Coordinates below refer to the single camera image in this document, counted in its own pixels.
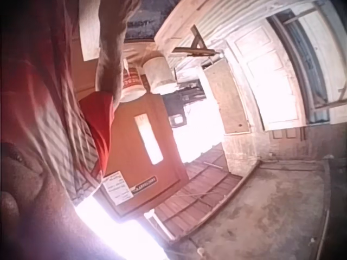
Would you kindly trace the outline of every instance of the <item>corrugated metal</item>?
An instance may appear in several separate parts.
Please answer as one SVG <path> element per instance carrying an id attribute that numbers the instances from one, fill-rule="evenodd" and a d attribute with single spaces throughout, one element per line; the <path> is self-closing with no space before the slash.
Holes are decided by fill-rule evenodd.
<path id="1" fill-rule="evenodd" d="M 196 26 L 204 38 L 208 48 L 214 48 L 223 41 L 227 35 L 246 25 L 249 22 L 270 16 L 279 12 L 291 4 L 303 0 L 220 0 L 198 22 Z M 180 44 L 180 47 L 188 47 L 193 40 L 188 35 Z M 191 58 L 169 58 L 171 68 L 189 67 Z"/>

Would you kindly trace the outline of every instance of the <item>sign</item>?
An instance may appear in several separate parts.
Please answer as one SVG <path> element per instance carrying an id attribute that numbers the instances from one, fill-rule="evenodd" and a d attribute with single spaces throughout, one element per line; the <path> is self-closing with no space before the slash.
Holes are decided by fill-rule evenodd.
<path id="1" fill-rule="evenodd" d="M 137 193 L 139 193 L 140 191 L 143 191 L 144 189 L 148 188 L 149 186 L 153 185 L 154 183 L 156 183 L 157 177 L 153 176 L 151 178 L 149 178 L 148 180 L 145 180 L 144 182 L 130 188 L 132 195 L 135 195 Z"/>
<path id="2" fill-rule="evenodd" d="M 106 177 L 104 187 L 116 206 L 134 197 L 120 171 Z"/>

